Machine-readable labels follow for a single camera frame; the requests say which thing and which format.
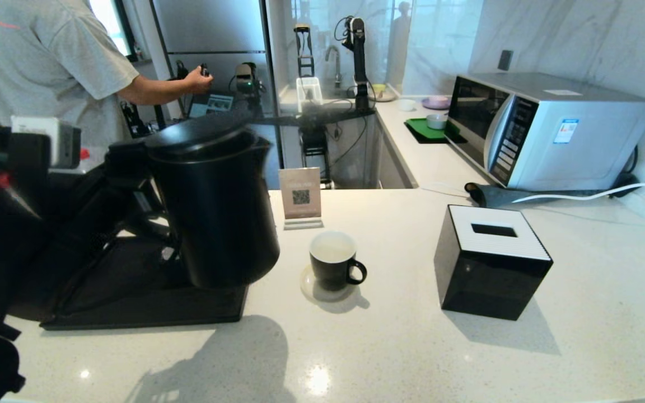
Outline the black electric kettle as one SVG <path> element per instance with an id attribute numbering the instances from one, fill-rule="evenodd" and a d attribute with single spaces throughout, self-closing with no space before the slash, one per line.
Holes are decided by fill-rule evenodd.
<path id="1" fill-rule="evenodd" d="M 207 115 L 110 145 L 111 179 L 153 179 L 184 267 L 199 288 L 251 285 L 280 247 L 264 166 L 272 144 L 248 110 Z"/>

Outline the person's right forearm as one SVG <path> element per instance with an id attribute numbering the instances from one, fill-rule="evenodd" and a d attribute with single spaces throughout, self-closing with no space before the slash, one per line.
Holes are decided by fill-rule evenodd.
<path id="1" fill-rule="evenodd" d="M 183 95 L 183 80 L 151 80 L 136 76 L 122 90 L 116 92 L 118 97 L 135 105 L 163 105 L 173 102 Z"/>

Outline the person's right hand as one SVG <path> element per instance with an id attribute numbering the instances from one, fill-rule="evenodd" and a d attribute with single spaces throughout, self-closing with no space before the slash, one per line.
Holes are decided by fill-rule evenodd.
<path id="1" fill-rule="evenodd" d="M 212 88 L 214 77 L 202 65 L 192 69 L 183 79 L 183 90 L 185 94 L 207 93 Z"/>

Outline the black serving tray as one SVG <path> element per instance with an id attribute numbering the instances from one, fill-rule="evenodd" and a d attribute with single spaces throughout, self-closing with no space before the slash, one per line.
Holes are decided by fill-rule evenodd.
<path id="1" fill-rule="evenodd" d="M 162 242 L 121 237 L 107 245 L 92 268 L 59 299 L 47 331 L 235 323 L 248 288 L 193 286 L 176 257 L 164 258 Z"/>

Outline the black laptop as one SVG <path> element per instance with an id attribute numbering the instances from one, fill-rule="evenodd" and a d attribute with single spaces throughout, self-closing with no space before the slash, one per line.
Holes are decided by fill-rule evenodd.
<path id="1" fill-rule="evenodd" d="M 233 95 L 220 93 L 197 94 L 189 102 L 187 117 L 199 118 L 212 113 L 225 113 L 235 102 Z"/>

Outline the QR code sign stand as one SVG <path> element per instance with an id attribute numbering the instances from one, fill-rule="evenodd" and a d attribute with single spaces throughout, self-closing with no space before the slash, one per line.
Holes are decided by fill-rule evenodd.
<path id="1" fill-rule="evenodd" d="M 320 169 L 285 168 L 278 171 L 285 231 L 323 228 Z"/>

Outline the person in grey t-shirt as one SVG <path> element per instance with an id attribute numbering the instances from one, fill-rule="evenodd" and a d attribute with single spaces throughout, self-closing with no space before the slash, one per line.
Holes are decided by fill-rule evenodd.
<path id="1" fill-rule="evenodd" d="M 117 94 L 138 75 L 88 0 L 0 0 L 0 125 L 52 117 L 86 147 L 126 140 Z"/>

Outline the white saucer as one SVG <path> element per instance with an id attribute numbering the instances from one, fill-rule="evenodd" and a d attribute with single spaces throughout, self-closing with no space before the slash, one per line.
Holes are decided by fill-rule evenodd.
<path id="1" fill-rule="evenodd" d="M 303 296 L 312 303 L 340 303 L 353 295 L 356 285 L 346 285 L 340 290 L 325 290 L 315 278 L 312 265 L 306 265 L 300 277 L 300 289 Z"/>

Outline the black mug white inside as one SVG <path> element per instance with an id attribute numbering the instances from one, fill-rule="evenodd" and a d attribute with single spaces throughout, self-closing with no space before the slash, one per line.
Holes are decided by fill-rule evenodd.
<path id="1" fill-rule="evenodd" d="M 361 285 L 368 268 L 357 260 L 355 240 L 345 232 L 325 231 L 316 235 L 308 248 L 315 280 L 324 290 L 338 291 Z"/>

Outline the window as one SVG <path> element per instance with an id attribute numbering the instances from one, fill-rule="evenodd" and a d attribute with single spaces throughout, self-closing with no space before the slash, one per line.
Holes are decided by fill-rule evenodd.
<path id="1" fill-rule="evenodd" d="M 87 0 L 118 51 L 129 61 L 135 60 L 133 34 L 125 15 L 123 0 Z"/>

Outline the white dish rack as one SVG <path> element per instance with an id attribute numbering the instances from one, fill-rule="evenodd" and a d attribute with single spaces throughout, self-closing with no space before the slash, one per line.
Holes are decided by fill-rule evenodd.
<path id="1" fill-rule="evenodd" d="M 295 82 L 297 112 L 302 114 L 308 106 L 323 104 L 320 80 L 317 77 L 298 77 Z"/>

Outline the green tray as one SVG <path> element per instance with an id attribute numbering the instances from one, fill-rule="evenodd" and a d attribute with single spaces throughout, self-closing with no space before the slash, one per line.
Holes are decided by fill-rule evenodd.
<path id="1" fill-rule="evenodd" d="M 428 127 L 425 118 L 410 118 L 404 123 L 407 130 L 420 144 L 449 144 L 467 143 L 468 141 L 459 135 L 455 126 L 451 129 L 433 129 Z"/>

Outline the black tissue box white lid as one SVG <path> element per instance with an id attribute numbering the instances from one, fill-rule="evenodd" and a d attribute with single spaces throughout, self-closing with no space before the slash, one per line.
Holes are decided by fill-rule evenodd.
<path id="1" fill-rule="evenodd" d="M 516 321 L 553 263 L 521 212 L 448 205 L 433 257 L 441 309 Z"/>

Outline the silver microwave oven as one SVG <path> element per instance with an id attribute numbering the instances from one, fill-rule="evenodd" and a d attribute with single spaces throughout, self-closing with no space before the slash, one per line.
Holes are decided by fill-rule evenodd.
<path id="1" fill-rule="evenodd" d="M 467 74 L 445 132 L 501 187 L 608 189 L 645 132 L 645 97 L 542 72 Z"/>

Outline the tall black frame stand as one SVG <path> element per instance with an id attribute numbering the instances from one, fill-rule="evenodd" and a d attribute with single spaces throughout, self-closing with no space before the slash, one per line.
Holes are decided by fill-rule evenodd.
<path id="1" fill-rule="evenodd" d="M 315 62 L 312 51 L 312 36 L 309 25 L 296 24 L 293 28 L 297 47 L 298 77 L 314 77 Z"/>

